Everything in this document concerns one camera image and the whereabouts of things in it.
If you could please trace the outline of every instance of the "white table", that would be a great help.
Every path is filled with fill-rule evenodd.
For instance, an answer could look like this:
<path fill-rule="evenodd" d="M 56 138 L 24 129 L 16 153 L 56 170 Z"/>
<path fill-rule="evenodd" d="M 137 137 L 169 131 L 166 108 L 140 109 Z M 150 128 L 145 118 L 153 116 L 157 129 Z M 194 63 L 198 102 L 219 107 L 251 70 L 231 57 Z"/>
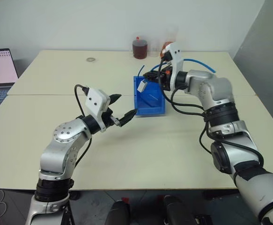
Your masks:
<path fill-rule="evenodd" d="M 265 169 L 273 172 L 272 117 L 257 96 L 235 99 Z M 192 96 L 176 100 L 198 103 Z M 111 106 L 116 117 L 132 108 L 132 96 Z M 165 116 L 134 118 L 124 127 L 95 134 L 74 171 L 73 189 L 235 188 L 199 145 L 203 119 L 176 113 L 170 105 L 166 111 Z M 8 96 L 0 106 L 0 188 L 35 189 L 39 159 L 54 128 L 78 115 L 74 96 Z M 203 142 L 209 146 L 211 140 Z"/>
<path fill-rule="evenodd" d="M 227 52 L 184 52 L 185 58 L 200 60 L 216 70 L 218 77 L 228 78 L 234 95 L 255 95 Z M 87 62 L 88 57 L 96 58 Z M 75 84 L 104 90 L 108 94 L 133 95 L 133 76 L 142 65 L 143 73 L 159 64 L 158 57 L 138 60 L 130 52 L 41 51 L 26 69 L 9 95 L 72 95 Z M 184 62 L 184 71 L 207 70 Z"/>

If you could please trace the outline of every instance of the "black cable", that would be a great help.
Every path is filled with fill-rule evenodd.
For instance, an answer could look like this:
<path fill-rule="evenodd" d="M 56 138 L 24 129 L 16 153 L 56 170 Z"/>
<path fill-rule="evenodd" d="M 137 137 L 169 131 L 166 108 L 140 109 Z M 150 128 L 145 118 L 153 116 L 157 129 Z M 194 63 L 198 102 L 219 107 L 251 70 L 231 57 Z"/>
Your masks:
<path fill-rule="evenodd" d="M 216 141 L 216 142 L 220 142 L 220 143 L 232 145 L 232 146 L 234 146 L 234 147 L 238 147 L 238 148 L 241 148 L 241 149 L 245 149 L 245 150 L 248 150 L 248 151 L 254 153 L 255 155 L 258 156 L 260 166 L 263 167 L 264 159 L 263 159 L 263 156 L 260 154 L 260 152 L 258 152 L 258 151 L 255 150 L 255 149 L 252 149 L 252 148 L 250 148 L 250 147 L 241 145 L 241 144 L 236 144 L 236 143 L 233 143 L 233 142 L 225 141 L 225 140 L 220 139 L 220 138 L 212 137 L 212 136 L 210 135 L 210 133 L 209 133 L 209 125 L 208 125 L 208 122 L 207 122 L 207 127 L 206 127 L 206 134 L 207 134 L 207 136 L 208 136 L 210 139 L 212 139 L 212 140 L 214 140 L 214 141 Z"/>
<path fill-rule="evenodd" d="M 79 159 L 77 160 L 76 164 L 75 164 L 75 168 L 78 165 L 78 163 L 81 161 L 81 159 L 83 158 L 83 156 L 85 155 L 85 153 L 89 150 L 90 145 L 91 145 L 91 140 L 92 138 L 89 140 L 89 144 L 87 146 L 87 148 L 84 150 L 84 152 L 82 153 L 82 155 L 79 157 Z"/>
<path fill-rule="evenodd" d="M 81 113 L 82 113 L 83 116 L 85 116 L 84 111 L 83 111 L 83 109 L 82 109 L 82 107 L 81 107 L 81 104 L 80 104 L 78 95 L 77 95 L 77 88 L 78 88 L 78 87 L 80 87 L 81 89 L 83 89 L 84 87 L 83 87 L 82 85 L 80 85 L 80 84 L 76 84 L 75 87 L 74 87 L 74 92 L 75 92 L 75 97 L 76 97 L 78 106 L 79 106 L 79 108 L 80 108 L 80 110 L 81 110 Z"/>
<path fill-rule="evenodd" d="M 206 152 L 208 152 L 209 154 L 211 154 L 211 151 L 209 151 L 209 150 L 203 145 L 203 143 L 202 143 L 202 137 L 203 137 L 203 135 L 204 135 L 204 133 L 205 133 L 205 131 L 206 131 L 207 126 L 208 126 L 208 122 L 206 122 L 206 125 L 204 126 L 204 129 L 202 130 L 202 133 L 200 134 L 199 143 L 200 143 L 200 145 L 202 146 L 202 148 L 203 148 Z"/>
<path fill-rule="evenodd" d="M 140 73 L 141 73 L 141 71 L 142 71 L 142 69 L 145 67 L 145 65 L 143 65 L 141 68 L 140 68 L 140 70 L 139 70 L 139 72 L 138 72 L 138 74 L 137 74 L 137 78 L 140 76 Z"/>
<path fill-rule="evenodd" d="M 184 111 L 181 111 L 181 110 L 177 109 L 177 108 L 174 106 L 174 104 L 173 104 L 174 95 L 175 95 L 175 93 L 176 93 L 180 88 L 182 88 L 182 87 L 184 87 L 184 86 L 185 86 L 185 85 L 181 85 L 181 86 L 175 88 L 175 90 L 173 91 L 173 93 L 172 93 L 171 96 L 170 96 L 170 102 L 171 102 L 171 105 L 172 105 L 173 109 L 174 109 L 175 111 L 177 111 L 178 113 L 182 113 L 182 114 L 186 114 L 186 115 L 197 115 L 197 116 L 205 117 L 204 114 L 202 114 L 202 113 L 197 113 L 197 112 L 184 112 Z M 184 104 L 184 106 L 192 106 L 192 107 L 197 107 L 197 108 L 199 107 L 199 105 L 194 105 L 194 104 Z"/>
<path fill-rule="evenodd" d="M 161 89 L 161 93 L 162 93 L 163 97 L 165 98 L 165 100 L 167 100 L 169 103 L 171 103 L 173 105 L 189 106 L 189 104 L 182 104 L 182 103 L 173 102 L 165 95 L 164 90 L 162 88 L 161 77 L 160 77 L 161 66 L 162 66 L 163 62 L 164 62 L 164 59 L 161 59 L 159 67 L 158 67 L 158 71 L 157 71 L 158 83 L 159 83 L 159 87 Z M 194 105 L 193 107 L 197 107 L 197 108 L 200 108 L 200 109 L 204 110 L 203 107 L 200 106 L 200 105 Z"/>

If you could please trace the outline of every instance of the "robotic arm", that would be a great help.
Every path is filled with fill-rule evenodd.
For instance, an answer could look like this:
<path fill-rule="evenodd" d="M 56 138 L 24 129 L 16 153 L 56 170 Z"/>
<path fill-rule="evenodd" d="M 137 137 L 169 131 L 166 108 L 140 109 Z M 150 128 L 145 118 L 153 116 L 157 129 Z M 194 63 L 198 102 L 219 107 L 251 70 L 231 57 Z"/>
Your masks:
<path fill-rule="evenodd" d="M 71 179 L 79 150 L 92 135 L 112 125 L 123 126 L 136 114 L 131 110 L 120 120 L 112 116 L 109 105 L 121 96 L 108 96 L 101 90 L 85 88 L 89 115 L 80 116 L 55 128 L 50 144 L 40 160 L 37 189 L 30 203 L 26 225 L 73 224 L 69 205 Z"/>
<path fill-rule="evenodd" d="M 176 43 L 167 45 L 163 53 L 161 64 L 167 61 L 169 65 L 161 71 L 145 73 L 145 79 L 159 83 L 163 90 L 182 89 L 199 98 L 207 135 L 215 140 L 211 144 L 214 166 L 231 176 L 261 224 L 273 225 L 273 173 L 263 168 L 263 157 L 245 122 L 239 120 L 229 80 L 206 71 L 184 72 Z"/>

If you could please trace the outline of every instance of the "floor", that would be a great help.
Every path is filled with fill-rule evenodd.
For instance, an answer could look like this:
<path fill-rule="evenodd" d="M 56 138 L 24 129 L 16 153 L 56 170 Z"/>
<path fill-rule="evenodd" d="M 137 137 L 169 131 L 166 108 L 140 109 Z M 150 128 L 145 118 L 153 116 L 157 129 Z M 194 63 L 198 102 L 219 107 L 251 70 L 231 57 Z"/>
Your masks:
<path fill-rule="evenodd" d="M 30 205 L 30 194 L 4 191 L 6 213 L 0 218 L 1 225 L 23 225 Z M 212 200 L 204 200 L 202 190 L 114 190 L 82 191 L 80 199 L 71 201 L 76 225 L 104 225 L 105 219 L 116 200 L 124 198 L 130 204 L 132 225 L 162 225 L 162 198 L 174 195 L 180 198 L 194 215 L 211 215 L 214 225 L 259 224 L 239 194 Z"/>

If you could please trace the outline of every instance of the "blue storage box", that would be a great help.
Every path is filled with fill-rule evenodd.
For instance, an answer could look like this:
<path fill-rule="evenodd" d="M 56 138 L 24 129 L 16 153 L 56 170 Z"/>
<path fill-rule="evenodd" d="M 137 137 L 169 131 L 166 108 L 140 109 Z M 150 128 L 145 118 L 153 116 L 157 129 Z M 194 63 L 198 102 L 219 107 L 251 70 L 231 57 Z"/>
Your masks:
<path fill-rule="evenodd" d="M 134 108 L 138 109 L 136 115 L 153 115 L 165 113 L 165 99 L 159 88 L 159 84 L 147 82 L 143 92 L 137 91 L 143 76 L 133 77 L 134 82 Z"/>

